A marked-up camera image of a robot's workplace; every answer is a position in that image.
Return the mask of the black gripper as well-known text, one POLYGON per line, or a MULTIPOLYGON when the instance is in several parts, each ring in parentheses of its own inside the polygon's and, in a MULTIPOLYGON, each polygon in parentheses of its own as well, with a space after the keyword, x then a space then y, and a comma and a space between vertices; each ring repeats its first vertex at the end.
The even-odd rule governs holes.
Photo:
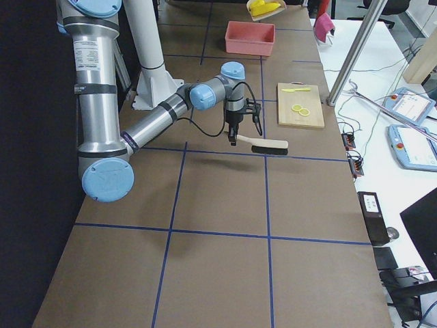
POLYGON ((235 146, 237 144, 238 125, 243 121, 243 113, 241 111, 226 111, 225 121, 229 125, 228 141, 231 146, 235 146))

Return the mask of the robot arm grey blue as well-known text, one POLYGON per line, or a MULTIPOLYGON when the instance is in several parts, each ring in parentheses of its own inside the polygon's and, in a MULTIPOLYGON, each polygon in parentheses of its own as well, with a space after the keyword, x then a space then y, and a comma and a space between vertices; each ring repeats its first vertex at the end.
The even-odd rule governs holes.
POLYGON ((245 110, 244 66, 231 61, 203 83, 184 83, 167 72, 151 1, 58 1, 58 30, 72 38, 83 143, 79 177, 84 192, 99 202, 126 196, 135 181, 130 156, 159 136, 191 109, 222 103, 236 130, 245 110), (152 111, 126 131, 119 129, 115 41, 118 14, 124 10, 132 32, 141 82, 152 111))

